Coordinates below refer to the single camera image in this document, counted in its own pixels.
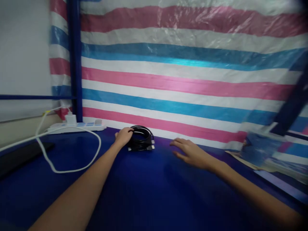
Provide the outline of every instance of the blue stripe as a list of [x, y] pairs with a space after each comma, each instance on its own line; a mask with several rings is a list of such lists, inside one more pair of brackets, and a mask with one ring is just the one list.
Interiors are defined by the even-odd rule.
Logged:
[[308, 125], [307, 117], [297, 117], [294, 123], [292, 124], [290, 130], [296, 132], [303, 132], [307, 125]]
[[51, 44], [58, 44], [69, 50], [68, 35], [62, 29], [51, 26], [50, 36]]
[[51, 92], [53, 96], [71, 96], [71, 86], [52, 86]]
[[307, 65], [308, 52], [307, 50], [296, 60], [296, 62], [290, 68], [290, 71], [304, 71]]
[[[168, 100], [122, 95], [87, 88], [82, 89], [82, 98], [105, 103], [137, 107], [141, 109], [190, 115], [234, 123], [249, 122], [254, 124], [269, 125], [272, 123], [276, 115], [275, 112], [180, 103]], [[303, 118], [303, 121], [308, 122], [308, 118], [301, 118]]]
[[286, 154], [308, 158], [308, 145], [293, 143], [286, 151]]
[[270, 68], [289, 69], [305, 49], [270, 54], [256, 52], [185, 47], [168, 44], [130, 43], [115, 45], [82, 44], [82, 56], [101, 60], [130, 60], [203, 66], [240, 71]]

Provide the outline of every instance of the black device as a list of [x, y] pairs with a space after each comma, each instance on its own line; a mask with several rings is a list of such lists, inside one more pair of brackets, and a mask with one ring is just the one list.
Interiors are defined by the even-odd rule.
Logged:
[[[141, 125], [135, 125], [131, 128], [133, 128], [134, 131], [132, 138], [127, 143], [129, 151], [144, 151], [154, 149], [154, 136], [148, 128]], [[134, 135], [141, 136], [143, 139], [138, 139], [134, 137]]]
[[[55, 146], [54, 143], [43, 142], [45, 150], [48, 151]], [[0, 156], [0, 178], [17, 170], [24, 164], [42, 155], [42, 150], [37, 142], [21, 147], [17, 150]]]

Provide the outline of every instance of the coiled black cable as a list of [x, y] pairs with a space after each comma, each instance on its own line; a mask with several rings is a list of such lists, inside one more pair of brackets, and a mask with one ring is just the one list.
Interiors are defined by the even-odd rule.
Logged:
[[137, 134], [142, 136], [144, 139], [137, 139], [135, 137], [131, 137], [129, 142], [127, 143], [129, 151], [143, 151], [143, 150], [152, 150], [154, 146], [154, 136], [153, 133], [146, 127], [135, 125], [131, 128], [134, 129], [133, 134]]

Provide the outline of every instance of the white power strip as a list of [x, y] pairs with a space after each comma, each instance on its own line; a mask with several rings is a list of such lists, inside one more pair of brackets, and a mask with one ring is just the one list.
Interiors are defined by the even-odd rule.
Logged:
[[[65, 127], [65, 126], [71, 126], [71, 125], [67, 125], [67, 123], [57, 123], [57, 124], [53, 124], [50, 126], [50, 128], [47, 129], [48, 132], [51, 132], [53, 130], [56, 130], [60, 127]], [[95, 120], [95, 122], [92, 123], [77, 123], [76, 127], [80, 127], [89, 131], [102, 131], [106, 128], [106, 125], [103, 124], [101, 119], [97, 119]], [[70, 133], [70, 132], [80, 132], [81, 130], [78, 128], [64, 128], [55, 132], [51, 132], [50, 134], [59, 134], [59, 133]]]

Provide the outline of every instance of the pink stripe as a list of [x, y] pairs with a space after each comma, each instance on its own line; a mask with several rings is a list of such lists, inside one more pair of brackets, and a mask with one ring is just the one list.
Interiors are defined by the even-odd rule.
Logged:
[[105, 111], [89, 107], [83, 107], [83, 116], [114, 120], [129, 124], [138, 124], [149, 128], [161, 129], [187, 135], [190, 137], [219, 141], [222, 143], [228, 143], [230, 141], [243, 142], [246, 137], [246, 132], [232, 133], [215, 129], [197, 127], [188, 124], [182, 124], [178, 122], [152, 119], [138, 115], [136, 116], [120, 112]]
[[117, 8], [105, 15], [81, 15], [81, 30], [109, 32], [122, 28], [177, 28], [211, 30], [220, 33], [245, 33], [256, 36], [290, 37], [303, 34], [300, 14], [262, 15], [257, 11], [229, 6], [186, 7], [146, 6]]
[[284, 153], [292, 144], [292, 142], [284, 142], [277, 151]]
[[50, 11], [56, 12], [67, 21], [66, 3], [63, 0], [50, 0]]
[[303, 131], [303, 135], [308, 135], [308, 127], [306, 127], [305, 130]]
[[286, 100], [294, 87], [293, 85], [270, 82], [228, 83], [143, 73], [104, 71], [87, 67], [82, 67], [82, 78], [125, 86], [171, 90], [199, 95], [271, 100]]
[[71, 76], [70, 62], [66, 59], [50, 58], [49, 66], [51, 74], [65, 74]]

